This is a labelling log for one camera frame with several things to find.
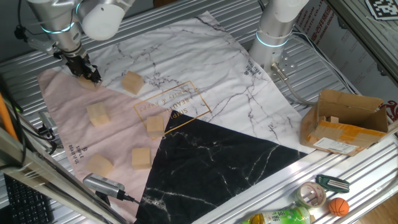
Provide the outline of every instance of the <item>pink fabric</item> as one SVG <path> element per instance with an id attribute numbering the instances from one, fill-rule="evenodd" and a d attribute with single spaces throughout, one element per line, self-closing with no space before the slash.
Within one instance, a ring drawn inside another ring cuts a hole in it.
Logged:
<path id="1" fill-rule="evenodd" d="M 131 151 L 138 147 L 150 147 L 153 161 L 161 140 L 148 137 L 145 126 L 133 108 L 141 100 L 103 87 L 97 92 L 85 90 L 76 78 L 55 70 L 44 71 L 38 80 L 77 179 L 82 181 L 89 174 L 85 165 L 93 154 L 99 153 L 114 166 L 106 177 L 124 184 L 126 192 L 140 201 L 150 170 L 134 170 L 131 166 Z M 111 122 L 94 127 L 86 107 L 99 102 L 106 105 Z M 162 114 L 166 125 L 170 113 Z M 78 159 L 77 163 L 70 146 Z M 135 221 L 137 204 L 109 199 L 118 205 L 125 219 Z"/>

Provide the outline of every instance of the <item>basketball toy ball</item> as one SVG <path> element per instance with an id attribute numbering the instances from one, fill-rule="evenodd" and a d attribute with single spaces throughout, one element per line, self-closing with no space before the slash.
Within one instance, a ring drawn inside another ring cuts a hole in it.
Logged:
<path id="1" fill-rule="evenodd" d="M 348 214 L 348 202 L 342 198 L 335 198 L 329 203 L 329 210 L 332 214 L 343 217 Z"/>

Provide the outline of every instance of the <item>cardboard box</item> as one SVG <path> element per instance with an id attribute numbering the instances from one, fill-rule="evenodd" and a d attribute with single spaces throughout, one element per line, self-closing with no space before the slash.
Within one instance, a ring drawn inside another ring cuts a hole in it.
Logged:
<path id="1" fill-rule="evenodd" d="M 319 101 L 304 116 L 300 143 L 323 151 L 354 156 L 388 132 L 382 99 L 323 90 Z M 324 118 L 337 117 L 339 123 Z"/>

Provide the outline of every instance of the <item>metal bracket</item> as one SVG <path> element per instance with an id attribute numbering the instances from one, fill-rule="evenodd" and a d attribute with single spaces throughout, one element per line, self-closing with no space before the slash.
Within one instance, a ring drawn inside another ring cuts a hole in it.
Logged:
<path id="1" fill-rule="evenodd" d="M 288 77 L 289 75 L 297 71 L 297 64 L 295 61 L 287 55 L 286 52 L 282 52 L 281 59 L 279 60 L 278 67 Z M 276 82 L 279 80 L 279 76 L 276 72 L 270 74 L 272 81 Z"/>

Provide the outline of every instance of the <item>tape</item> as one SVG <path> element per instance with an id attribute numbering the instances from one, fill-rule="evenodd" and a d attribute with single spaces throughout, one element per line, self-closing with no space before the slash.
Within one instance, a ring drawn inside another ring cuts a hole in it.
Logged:
<path id="1" fill-rule="evenodd" d="M 323 187 L 314 182 L 306 182 L 295 192 L 295 202 L 305 208 L 319 208 L 326 202 L 326 192 Z"/>

